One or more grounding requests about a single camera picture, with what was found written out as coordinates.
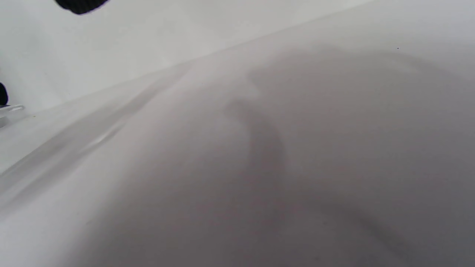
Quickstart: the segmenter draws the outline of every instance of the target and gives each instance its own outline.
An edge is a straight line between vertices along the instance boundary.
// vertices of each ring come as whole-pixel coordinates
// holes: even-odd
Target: black object
[[[55,0],[62,8],[74,14],[86,14],[102,6],[108,0]]]
[[[7,89],[3,85],[3,83],[0,83],[0,106],[6,105],[8,102],[8,94],[7,94]]]

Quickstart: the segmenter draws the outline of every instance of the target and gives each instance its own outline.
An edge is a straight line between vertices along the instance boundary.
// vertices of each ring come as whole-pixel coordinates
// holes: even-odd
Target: white plastic surface
[[[473,13],[378,1],[125,86],[3,174],[1,265],[475,266]]]
[[[35,112],[370,0],[0,1],[0,80]]]

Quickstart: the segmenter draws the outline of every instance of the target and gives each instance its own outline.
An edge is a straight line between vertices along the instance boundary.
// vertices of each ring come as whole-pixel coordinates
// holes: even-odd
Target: white wall
[[[0,80],[30,113],[369,0],[0,2]]]

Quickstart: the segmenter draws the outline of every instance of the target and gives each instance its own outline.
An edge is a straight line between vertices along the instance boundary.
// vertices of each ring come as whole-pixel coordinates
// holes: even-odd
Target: dark object
[[[0,83],[0,106],[6,105],[8,102],[8,94],[7,94],[7,89],[3,85],[3,83]]]
[[[108,0],[56,0],[62,8],[71,10],[73,13],[86,14],[102,6]]]

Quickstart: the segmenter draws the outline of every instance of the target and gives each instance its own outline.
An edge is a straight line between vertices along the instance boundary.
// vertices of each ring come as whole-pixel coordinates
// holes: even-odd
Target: white surface
[[[0,80],[30,114],[369,0],[0,2]]]
[[[474,266],[473,13],[379,1],[162,73],[2,176],[2,265]]]

